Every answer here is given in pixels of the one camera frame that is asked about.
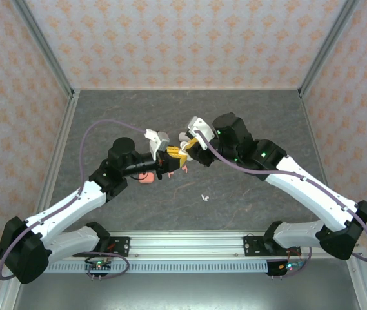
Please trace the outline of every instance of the wall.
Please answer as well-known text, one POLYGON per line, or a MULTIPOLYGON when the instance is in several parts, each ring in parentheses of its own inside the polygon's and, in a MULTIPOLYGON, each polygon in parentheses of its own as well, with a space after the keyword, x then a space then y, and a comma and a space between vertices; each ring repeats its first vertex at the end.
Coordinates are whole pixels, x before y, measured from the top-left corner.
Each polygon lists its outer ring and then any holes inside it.
POLYGON ((367 0, 304 101, 330 184, 355 201, 367 200, 367 0))
POLYGON ((0 0, 0 237, 7 220, 34 211, 65 104, 11 1, 0 0))
POLYGON ((75 88, 298 88, 344 2, 29 5, 75 88))

